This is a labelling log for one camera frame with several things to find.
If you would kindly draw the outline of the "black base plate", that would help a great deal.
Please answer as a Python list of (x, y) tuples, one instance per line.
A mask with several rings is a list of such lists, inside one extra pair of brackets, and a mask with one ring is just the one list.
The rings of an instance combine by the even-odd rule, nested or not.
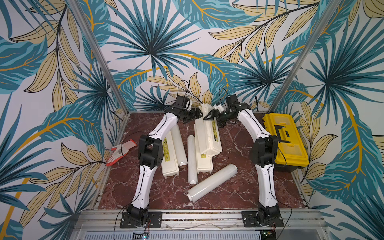
[(280, 213), (268, 214), (262, 210), (260, 211), (243, 211), (242, 220), (245, 228), (261, 227), (283, 227), (284, 222)]
[(162, 212), (145, 212), (141, 217), (135, 217), (130, 212), (124, 212), (119, 227), (121, 229), (150, 228), (159, 229), (162, 225)]

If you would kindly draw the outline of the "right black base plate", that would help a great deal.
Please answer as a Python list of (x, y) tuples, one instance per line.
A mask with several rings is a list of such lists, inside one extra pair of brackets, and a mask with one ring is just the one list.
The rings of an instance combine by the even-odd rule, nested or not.
[(260, 211), (243, 211), (242, 220), (245, 228), (261, 227), (283, 227), (284, 222), (280, 213), (268, 214), (262, 210)]

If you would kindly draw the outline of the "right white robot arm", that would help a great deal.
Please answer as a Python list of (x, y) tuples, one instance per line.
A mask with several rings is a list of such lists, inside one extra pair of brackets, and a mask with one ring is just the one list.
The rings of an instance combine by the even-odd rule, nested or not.
[(240, 103), (236, 95), (226, 97), (227, 109), (222, 105), (203, 110), (205, 121), (215, 121), (223, 128), (230, 120), (238, 120), (254, 141), (250, 160), (257, 169), (259, 181), (259, 208), (268, 209), (278, 205), (274, 186), (274, 163), (277, 158), (279, 139), (271, 135), (257, 120), (247, 103)]

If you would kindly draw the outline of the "thin middle wrap roll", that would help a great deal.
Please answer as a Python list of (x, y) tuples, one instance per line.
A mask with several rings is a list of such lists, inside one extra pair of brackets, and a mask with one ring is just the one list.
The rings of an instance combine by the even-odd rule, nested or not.
[(193, 135), (188, 136), (188, 182), (190, 185), (198, 183), (196, 144)]

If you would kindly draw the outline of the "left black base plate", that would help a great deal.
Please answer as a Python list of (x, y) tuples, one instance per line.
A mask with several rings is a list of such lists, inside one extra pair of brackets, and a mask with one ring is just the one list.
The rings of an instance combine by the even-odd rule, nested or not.
[(124, 212), (119, 227), (121, 229), (150, 228), (159, 229), (162, 225), (162, 212), (145, 212), (141, 217), (135, 217), (130, 212)]

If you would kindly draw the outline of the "white dispenser box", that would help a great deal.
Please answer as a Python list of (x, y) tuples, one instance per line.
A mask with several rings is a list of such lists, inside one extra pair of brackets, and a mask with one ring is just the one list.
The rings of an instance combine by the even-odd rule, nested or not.
[(179, 175), (179, 165), (171, 132), (163, 140), (164, 158), (161, 163), (164, 178)]
[(195, 128), (195, 146), (196, 146), (196, 161), (197, 161), (197, 173), (212, 173), (213, 162), (212, 158), (206, 154), (202, 154), (199, 146), (198, 131), (196, 124)]

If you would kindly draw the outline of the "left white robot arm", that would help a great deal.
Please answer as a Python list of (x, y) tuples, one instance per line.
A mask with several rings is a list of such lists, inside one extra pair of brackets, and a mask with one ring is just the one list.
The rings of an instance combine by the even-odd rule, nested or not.
[(158, 125), (139, 140), (139, 180), (131, 206), (144, 210), (149, 206), (150, 190), (155, 172), (164, 158), (163, 140), (179, 121), (184, 124), (202, 117), (201, 110), (193, 108), (188, 97), (177, 96), (175, 102), (165, 110)]

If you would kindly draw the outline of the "middle white dispenser box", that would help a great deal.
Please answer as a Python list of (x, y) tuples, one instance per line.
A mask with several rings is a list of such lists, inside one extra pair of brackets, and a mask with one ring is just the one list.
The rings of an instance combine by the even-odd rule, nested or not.
[(195, 146), (196, 146), (196, 161), (197, 161), (197, 173), (212, 173), (213, 162), (212, 158), (206, 154), (202, 154), (199, 146), (198, 131), (196, 124), (195, 128)]

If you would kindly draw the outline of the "left thick wrap roll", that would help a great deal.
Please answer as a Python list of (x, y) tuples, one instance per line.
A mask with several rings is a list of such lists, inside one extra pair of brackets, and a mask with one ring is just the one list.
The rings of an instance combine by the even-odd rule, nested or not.
[(171, 129), (171, 135), (173, 138), (173, 144), (174, 144), (174, 148), (175, 148), (175, 153), (176, 153), (178, 165), (180, 168), (185, 168), (188, 164), (188, 160), (186, 157), (186, 152), (185, 152), (180, 128), (178, 125), (175, 125)]

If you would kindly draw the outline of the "yellow black toolbox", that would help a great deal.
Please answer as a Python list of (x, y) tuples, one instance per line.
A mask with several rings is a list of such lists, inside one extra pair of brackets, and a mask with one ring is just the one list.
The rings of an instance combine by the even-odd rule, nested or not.
[(263, 117), (263, 121), (265, 129), (279, 140), (275, 170), (291, 173), (308, 167), (309, 157), (293, 117), (270, 113)]

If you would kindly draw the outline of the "left white dispenser box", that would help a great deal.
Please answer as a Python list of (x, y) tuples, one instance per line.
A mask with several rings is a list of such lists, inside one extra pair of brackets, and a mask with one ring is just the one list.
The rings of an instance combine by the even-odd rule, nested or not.
[(163, 140), (164, 158), (161, 163), (164, 178), (179, 175), (179, 165), (171, 132)]

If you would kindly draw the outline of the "large diagonal wrap roll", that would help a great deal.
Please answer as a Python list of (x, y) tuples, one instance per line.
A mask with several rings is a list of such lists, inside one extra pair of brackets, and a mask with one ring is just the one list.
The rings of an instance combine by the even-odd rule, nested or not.
[(234, 177), (237, 173), (238, 168), (236, 165), (227, 165), (223, 169), (219, 170), (215, 174), (211, 175), (207, 179), (203, 180), (188, 190), (187, 196), (189, 200), (193, 203), (197, 202), (199, 199), (219, 187), (221, 184)]

